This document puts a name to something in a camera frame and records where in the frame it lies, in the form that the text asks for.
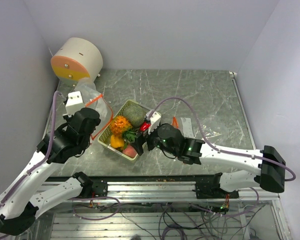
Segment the pink toy peach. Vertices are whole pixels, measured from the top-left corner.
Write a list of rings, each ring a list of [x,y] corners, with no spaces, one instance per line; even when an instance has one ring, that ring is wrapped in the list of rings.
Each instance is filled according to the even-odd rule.
[[[129,157],[129,158],[135,158],[136,157],[136,155],[138,154],[137,152],[136,152],[136,150],[129,144],[123,151],[122,151],[122,153],[125,155],[125,156],[127,156],[127,157]]]

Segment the orange toy bell pepper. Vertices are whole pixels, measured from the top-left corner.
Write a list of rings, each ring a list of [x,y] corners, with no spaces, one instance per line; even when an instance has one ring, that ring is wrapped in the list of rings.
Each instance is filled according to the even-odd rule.
[[[110,137],[110,146],[114,149],[122,149],[125,146],[125,141],[121,136],[112,134]]]

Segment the clear zip bag orange zipper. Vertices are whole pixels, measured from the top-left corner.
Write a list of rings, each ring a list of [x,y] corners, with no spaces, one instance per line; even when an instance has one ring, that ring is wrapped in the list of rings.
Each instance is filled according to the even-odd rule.
[[[80,91],[83,103],[87,108],[96,110],[99,113],[100,124],[90,135],[90,139],[93,142],[113,120],[113,110],[108,102],[104,99],[104,95],[97,91],[95,83],[90,78],[82,78],[77,83],[74,91]]]

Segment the red yellow toy mango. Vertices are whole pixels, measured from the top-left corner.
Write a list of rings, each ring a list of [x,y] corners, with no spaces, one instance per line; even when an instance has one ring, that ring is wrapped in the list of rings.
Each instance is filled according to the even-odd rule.
[[[144,132],[144,131],[148,130],[150,126],[151,126],[151,123],[145,121],[145,122],[140,126],[139,130],[140,130],[141,132]]]

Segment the orange toy pineapple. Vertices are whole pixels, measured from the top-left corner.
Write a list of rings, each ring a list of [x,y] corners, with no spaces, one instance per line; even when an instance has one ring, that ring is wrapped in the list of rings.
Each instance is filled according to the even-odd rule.
[[[116,116],[109,125],[110,131],[116,137],[121,137],[128,143],[134,143],[137,139],[137,132],[131,123],[124,116]]]

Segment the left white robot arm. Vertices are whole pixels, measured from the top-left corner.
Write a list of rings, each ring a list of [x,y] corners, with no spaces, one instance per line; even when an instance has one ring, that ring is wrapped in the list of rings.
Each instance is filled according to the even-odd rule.
[[[93,181],[77,172],[65,182],[38,193],[42,184],[72,157],[90,145],[90,136],[100,124],[99,113],[84,107],[58,128],[48,132],[37,145],[31,160],[13,183],[0,194],[0,233],[17,236],[37,218],[65,200],[92,195]]]

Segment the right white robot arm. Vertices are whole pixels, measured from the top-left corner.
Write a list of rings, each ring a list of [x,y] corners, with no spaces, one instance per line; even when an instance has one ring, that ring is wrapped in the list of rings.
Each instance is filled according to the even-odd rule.
[[[131,144],[139,155],[144,153],[143,146],[149,151],[154,148],[168,153],[188,165],[222,165],[237,169],[233,173],[217,173],[210,186],[211,194],[216,198],[233,191],[261,187],[271,193],[283,193],[285,190],[286,162],[272,146],[262,150],[246,150],[219,145],[209,145],[207,141],[183,136],[182,132],[169,123],[155,130],[144,130],[136,135]]]

